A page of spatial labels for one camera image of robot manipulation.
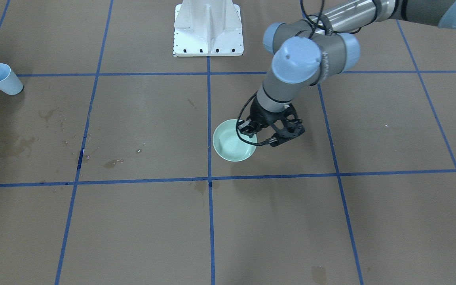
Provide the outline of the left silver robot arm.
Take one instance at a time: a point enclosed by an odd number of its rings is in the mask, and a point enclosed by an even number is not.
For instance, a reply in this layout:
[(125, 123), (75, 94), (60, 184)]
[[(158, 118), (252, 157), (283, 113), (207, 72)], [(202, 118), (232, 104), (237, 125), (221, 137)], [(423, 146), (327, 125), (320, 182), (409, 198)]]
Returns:
[(361, 47), (355, 32), (388, 19), (456, 29), (456, 0), (349, 0), (292, 24), (270, 25), (262, 43), (273, 55), (271, 67), (247, 102), (248, 117), (237, 119), (237, 137), (248, 144), (268, 127), (275, 133), (262, 145), (299, 137), (305, 129), (292, 101), (300, 90), (356, 65)]

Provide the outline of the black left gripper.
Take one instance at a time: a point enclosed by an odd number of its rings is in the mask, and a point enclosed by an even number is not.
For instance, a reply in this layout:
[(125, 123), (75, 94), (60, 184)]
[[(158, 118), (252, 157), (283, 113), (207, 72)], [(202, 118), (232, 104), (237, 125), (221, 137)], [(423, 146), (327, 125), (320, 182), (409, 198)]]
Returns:
[(261, 129), (268, 127), (275, 128), (275, 123), (282, 116), (283, 111), (270, 112), (260, 105), (258, 99), (253, 99), (250, 107), (249, 121), (239, 121), (237, 123), (237, 129), (244, 130), (244, 135), (253, 137)]

